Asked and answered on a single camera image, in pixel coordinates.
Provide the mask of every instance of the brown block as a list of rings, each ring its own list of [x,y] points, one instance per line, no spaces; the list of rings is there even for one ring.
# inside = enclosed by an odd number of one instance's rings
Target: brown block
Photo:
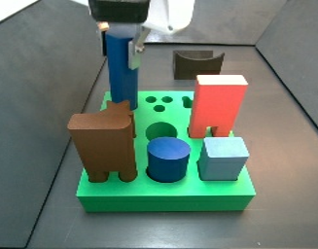
[[[213,51],[174,51],[174,80],[197,80],[198,75],[221,72],[225,53],[213,57]]]
[[[138,175],[134,152],[135,125],[129,100],[95,114],[74,114],[68,131],[88,174],[90,182],[109,180],[118,171],[119,179],[131,182]]]

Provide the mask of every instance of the table surface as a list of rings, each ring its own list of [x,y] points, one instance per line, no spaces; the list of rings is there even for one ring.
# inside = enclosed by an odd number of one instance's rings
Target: table surface
[[[254,47],[149,45],[139,89],[194,88],[194,81],[173,80],[174,50],[225,52],[222,74],[249,81],[234,127],[257,191],[248,209],[88,214],[75,197],[82,162],[70,143],[30,248],[318,247],[318,130]],[[107,89],[106,65],[86,112],[99,110]]]

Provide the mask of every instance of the blue cylinder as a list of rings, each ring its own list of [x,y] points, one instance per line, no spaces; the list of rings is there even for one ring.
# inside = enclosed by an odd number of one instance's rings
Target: blue cylinder
[[[129,42],[133,34],[127,28],[110,29],[106,33],[113,102],[130,101],[138,107],[138,69],[129,68]]]
[[[159,137],[147,146],[149,176],[158,182],[173,183],[186,176],[191,148],[175,137]]]

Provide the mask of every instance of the shape sorter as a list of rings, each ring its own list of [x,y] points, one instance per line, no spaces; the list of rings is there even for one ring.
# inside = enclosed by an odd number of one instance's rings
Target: shape sorter
[[[102,109],[110,99],[107,92]],[[256,191],[245,166],[238,181],[201,179],[198,160],[203,140],[190,138],[187,131],[193,100],[193,91],[138,92],[139,105],[134,110],[138,177],[126,183],[113,172],[107,182],[91,183],[83,170],[76,197],[87,212],[236,211],[248,207]],[[147,175],[147,145],[162,136],[177,137],[191,147],[186,176],[174,183],[159,183]]]

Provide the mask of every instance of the red block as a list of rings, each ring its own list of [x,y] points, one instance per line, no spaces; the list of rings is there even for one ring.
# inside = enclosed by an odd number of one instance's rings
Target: red block
[[[242,75],[198,75],[189,126],[191,138],[205,138],[207,127],[213,136],[229,136],[248,85]]]

